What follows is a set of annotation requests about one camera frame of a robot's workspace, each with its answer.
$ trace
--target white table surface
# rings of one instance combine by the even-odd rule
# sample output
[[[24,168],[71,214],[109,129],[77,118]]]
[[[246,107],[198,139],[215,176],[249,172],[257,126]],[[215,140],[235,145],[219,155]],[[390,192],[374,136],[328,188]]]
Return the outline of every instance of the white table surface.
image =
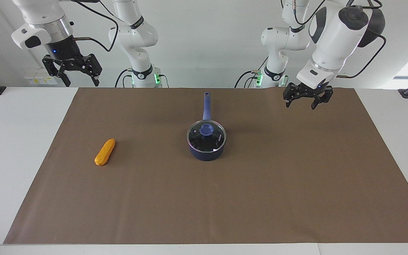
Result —
[[[9,87],[0,96],[0,254],[408,254],[408,244],[2,245],[76,91]],[[408,181],[408,100],[357,93]]]

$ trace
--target table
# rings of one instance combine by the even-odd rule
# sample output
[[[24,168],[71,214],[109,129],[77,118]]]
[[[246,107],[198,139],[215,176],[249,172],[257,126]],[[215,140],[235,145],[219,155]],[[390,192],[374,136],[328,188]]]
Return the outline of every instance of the table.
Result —
[[[10,87],[0,96],[0,254],[408,252],[408,244],[1,245],[76,91],[76,88]],[[394,90],[358,89],[357,93],[408,181],[408,100]]]

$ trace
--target orange vegetable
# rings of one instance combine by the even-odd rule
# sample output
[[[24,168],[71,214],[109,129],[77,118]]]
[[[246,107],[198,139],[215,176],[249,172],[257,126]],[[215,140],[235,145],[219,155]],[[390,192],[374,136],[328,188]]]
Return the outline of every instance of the orange vegetable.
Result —
[[[98,166],[103,166],[107,163],[108,158],[110,158],[111,152],[113,151],[115,144],[116,144],[116,141],[113,138],[105,142],[100,152],[97,154],[97,156],[94,159],[94,162]]]

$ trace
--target brown mat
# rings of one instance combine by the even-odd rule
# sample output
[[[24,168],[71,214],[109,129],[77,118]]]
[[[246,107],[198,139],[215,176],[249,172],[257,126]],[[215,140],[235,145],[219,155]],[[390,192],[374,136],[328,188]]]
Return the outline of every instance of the brown mat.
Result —
[[[206,91],[213,162],[186,142]],[[79,89],[5,244],[408,242],[408,184],[356,92],[315,111],[281,94]]]

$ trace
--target pot handle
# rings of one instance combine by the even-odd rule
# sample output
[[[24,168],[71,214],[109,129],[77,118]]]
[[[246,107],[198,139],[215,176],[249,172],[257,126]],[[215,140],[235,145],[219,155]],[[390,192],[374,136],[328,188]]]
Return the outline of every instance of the pot handle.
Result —
[[[203,120],[211,120],[211,116],[210,116],[210,92],[204,93]]]

